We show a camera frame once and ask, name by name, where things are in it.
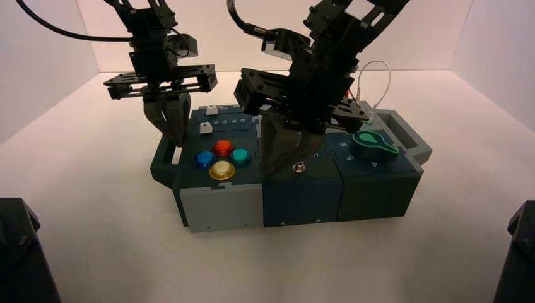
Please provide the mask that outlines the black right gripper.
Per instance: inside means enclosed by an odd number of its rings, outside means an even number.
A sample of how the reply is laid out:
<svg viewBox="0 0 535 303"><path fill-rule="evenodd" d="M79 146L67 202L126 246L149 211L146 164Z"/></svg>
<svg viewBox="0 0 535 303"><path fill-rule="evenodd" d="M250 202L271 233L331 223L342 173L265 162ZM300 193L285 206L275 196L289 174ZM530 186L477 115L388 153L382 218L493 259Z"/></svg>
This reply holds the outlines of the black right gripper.
<svg viewBox="0 0 535 303"><path fill-rule="evenodd" d="M264 175L317 153L327 128L354 133L369 121L356 102L345 100L358 62L352 47L311 41L284 28L248 25L247 31L262 40L263 52L291 61L286 76L242 68L234 91L246 114L262 115Z"/></svg>

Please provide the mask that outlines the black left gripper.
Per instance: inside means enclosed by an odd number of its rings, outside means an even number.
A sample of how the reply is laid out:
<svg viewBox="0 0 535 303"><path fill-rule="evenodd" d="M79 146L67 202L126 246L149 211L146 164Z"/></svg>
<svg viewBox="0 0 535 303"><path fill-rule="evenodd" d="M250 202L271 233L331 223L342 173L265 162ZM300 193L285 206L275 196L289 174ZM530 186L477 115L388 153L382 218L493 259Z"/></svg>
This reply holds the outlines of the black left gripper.
<svg viewBox="0 0 535 303"><path fill-rule="evenodd" d="M193 92L210 92L217 84L215 65L180 65L198 56L197 40L182 33L134 46L129 53L133 72L104 83L113 100L142 97L146 118L176 147L182 147L189 123Z"/></svg>

